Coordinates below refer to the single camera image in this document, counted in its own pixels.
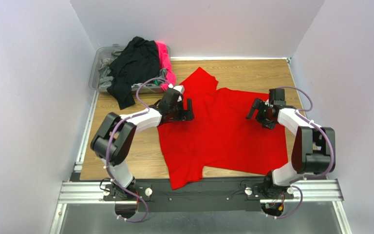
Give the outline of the red t-shirt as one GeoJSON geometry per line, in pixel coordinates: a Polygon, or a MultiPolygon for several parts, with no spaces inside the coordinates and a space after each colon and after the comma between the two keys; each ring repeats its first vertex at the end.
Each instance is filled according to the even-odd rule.
{"type": "Polygon", "coordinates": [[[201,180],[205,166],[264,175],[288,162],[285,128],[246,118],[253,101],[267,94],[218,88],[202,68],[182,85],[194,119],[158,127],[172,189],[201,180]]]}

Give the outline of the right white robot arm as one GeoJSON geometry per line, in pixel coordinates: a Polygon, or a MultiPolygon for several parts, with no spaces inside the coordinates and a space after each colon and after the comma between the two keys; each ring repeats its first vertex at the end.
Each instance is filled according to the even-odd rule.
{"type": "Polygon", "coordinates": [[[255,195],[274,198],[286,192],[297,181],[324,177],[335,166],[335,132],[304,117],[298,109],[285,105],[284,101],[253,101],[247,119],[254,117],[262,127],[274,129],[284,126],[294,136],[291,161],[271,170],[263,182],[255,185],[255,195]]]}

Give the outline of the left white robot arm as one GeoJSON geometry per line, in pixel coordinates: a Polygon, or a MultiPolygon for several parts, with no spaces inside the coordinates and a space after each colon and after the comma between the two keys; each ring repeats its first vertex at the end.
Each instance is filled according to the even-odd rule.
{"type": "Polygon", "coordinates": [[[112,187],[104,192],[110,195],[134,197],[135,178],[126,163],[136,133],[175,121],[194,119],[191,99],[184,99],[184,86],[165,90],[163,97],[144,110],[129,115],[106,115],[93,137],[90,148],[101,158],[110,176],[112,187]]]}

